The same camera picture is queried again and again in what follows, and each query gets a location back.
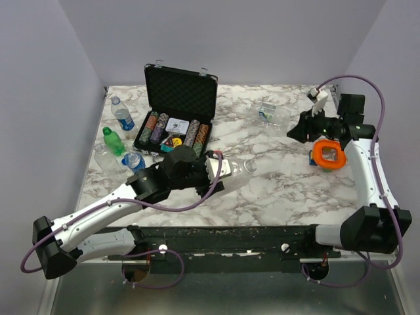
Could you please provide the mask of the square clear juice bottle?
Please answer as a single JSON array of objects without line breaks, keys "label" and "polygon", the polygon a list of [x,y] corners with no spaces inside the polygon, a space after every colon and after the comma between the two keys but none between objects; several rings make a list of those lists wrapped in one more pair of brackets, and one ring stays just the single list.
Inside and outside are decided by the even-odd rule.
[{"label": "square clear juice bottle", "polygon": [[223,190],[217,192],[217,196],[230,194],[248,184],[257,170],[257,162],[254,159],[231,158],[228,170],[229,175],[223,175],[220,180]]}]

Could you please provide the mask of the blue label water bottle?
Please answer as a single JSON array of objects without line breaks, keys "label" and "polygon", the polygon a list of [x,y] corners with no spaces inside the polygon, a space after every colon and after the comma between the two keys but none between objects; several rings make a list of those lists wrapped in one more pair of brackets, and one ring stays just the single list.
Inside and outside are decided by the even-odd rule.
[{"label": "blue label water bottle", "polygon": [[135,123],[129,109],[122,103],[118,96],[111,97],[111,103],[111,112],[119,122],[121,129],[124,131],[131,131],[135,127]]}]

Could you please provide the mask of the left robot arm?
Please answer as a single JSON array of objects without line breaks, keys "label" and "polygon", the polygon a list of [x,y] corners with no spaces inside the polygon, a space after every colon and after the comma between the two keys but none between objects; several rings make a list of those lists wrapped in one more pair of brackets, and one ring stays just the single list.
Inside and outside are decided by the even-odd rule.
[{"label": "left robot arm", "polygon": [[[59,278],[79,263],[109,255],[139,259],[145,243],[133,227],[103,234],[109,224],[145,208],[179,213],[191,210],[222,188],[221,179],[230,176],[229,162],[220,151],[208,151],[198,157],[187,146],[178,146],[162,161],[137,171],[125,183],[96,203],[65,217],[51,220],[46,216],[33,222],[32,248],[26,253],[20,269],[31,273],[26,262],[37,255],[48,280]],[[160,203],[173,190],[195,188],[201,198],[181,208],[164,207]]]}]

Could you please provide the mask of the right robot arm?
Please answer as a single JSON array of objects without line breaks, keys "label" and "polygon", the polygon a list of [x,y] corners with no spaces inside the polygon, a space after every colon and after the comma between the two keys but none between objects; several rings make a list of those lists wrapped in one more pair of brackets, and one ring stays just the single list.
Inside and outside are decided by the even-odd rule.
[{"label": "right robot arm", "polygon": [[311,89],[307,97],[310,110],[301,112],[297,125],[287,137],[300,143],[314,142],[320,137],[339,142],[352,171],[358,210],[341,224],[315,224],[311,234],[302,240],[303,252],[317,257],[326,246],[347,251],[391,254],[398,247],[412,222],[411,213],[400,208],[390,192],[381,166],[376,128],[364,120],[365,97],[343,94],[337,117],[326,117],[324,106],[328,94]]}]

